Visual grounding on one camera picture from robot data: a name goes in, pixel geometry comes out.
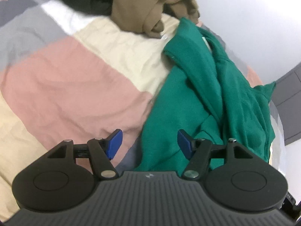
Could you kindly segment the brown garment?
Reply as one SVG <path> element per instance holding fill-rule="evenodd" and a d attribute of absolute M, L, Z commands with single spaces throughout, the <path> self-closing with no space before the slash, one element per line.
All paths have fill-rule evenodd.
<path fill-rule="evenodd" d="M 123 31 L 160 38 L 163 13 L 195 24 L 200 17 L 196 0 L 113 0 L 111 19 Z"/>

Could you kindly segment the pastel checkered bed sheet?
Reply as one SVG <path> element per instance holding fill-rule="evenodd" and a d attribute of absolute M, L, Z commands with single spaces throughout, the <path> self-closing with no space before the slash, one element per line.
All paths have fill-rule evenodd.
<path fill-rule="evenodd" d="M 173 172 L 136 173 L 138 136 L 168 75 L 162 39 L 121 32 L 53 0 L 1 0 L 1 221 L 4 225 L 289 225 L 278 210 L 231 211 Z M 17 174 L 65 138 L 123 132 L 116 181 L 59 212 L 20 209 Z"/>

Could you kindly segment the grey door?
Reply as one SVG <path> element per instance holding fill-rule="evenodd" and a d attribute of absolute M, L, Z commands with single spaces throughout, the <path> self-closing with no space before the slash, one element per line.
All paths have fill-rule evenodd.
<path fill-rule="evenodd" d="M 284 130 L 285 145 L 300 139 L 300 64 L 277 80 L 272 101 Z"/>

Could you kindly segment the green hoodie white lettering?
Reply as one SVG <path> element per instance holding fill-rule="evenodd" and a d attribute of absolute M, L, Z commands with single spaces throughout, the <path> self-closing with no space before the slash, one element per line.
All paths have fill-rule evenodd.
<path fill-rule="evenodd" d="M 177 143 L 180 129 L 218 145 L 234 138 L 268 162 L 275 83 L 252 87 L 217 38 L 185 18 L 163 54 L 174 65 L 144 124 L 136 170 L 182 173 L 188 160 Z"/>

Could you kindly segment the black object at right edge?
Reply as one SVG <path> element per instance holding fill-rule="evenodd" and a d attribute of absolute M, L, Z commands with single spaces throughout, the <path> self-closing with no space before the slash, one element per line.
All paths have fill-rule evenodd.
<path fill-rule="evenodd" d="M 300 218 L 300 202 L 297 204 L 295 198 L 289 192 L 287 192 L 281 210 L 295 221 Z"/>

